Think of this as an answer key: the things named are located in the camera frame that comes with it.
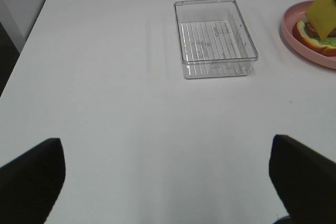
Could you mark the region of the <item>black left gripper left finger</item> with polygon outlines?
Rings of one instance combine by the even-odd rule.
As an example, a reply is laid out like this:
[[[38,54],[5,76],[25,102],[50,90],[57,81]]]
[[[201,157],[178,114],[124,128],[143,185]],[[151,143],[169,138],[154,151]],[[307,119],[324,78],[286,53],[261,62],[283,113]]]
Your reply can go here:
[[[1,223],[45,223],[65,181],[61,140],[49,138],[1,167]]]

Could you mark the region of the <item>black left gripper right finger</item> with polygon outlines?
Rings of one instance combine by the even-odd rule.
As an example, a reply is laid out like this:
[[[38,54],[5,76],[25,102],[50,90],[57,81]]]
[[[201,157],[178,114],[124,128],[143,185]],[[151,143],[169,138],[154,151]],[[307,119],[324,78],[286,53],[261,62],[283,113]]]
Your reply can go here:
[[[269,177],[288,213],[278,223],[335,223],[335,162],[288,135],[275,135]]]

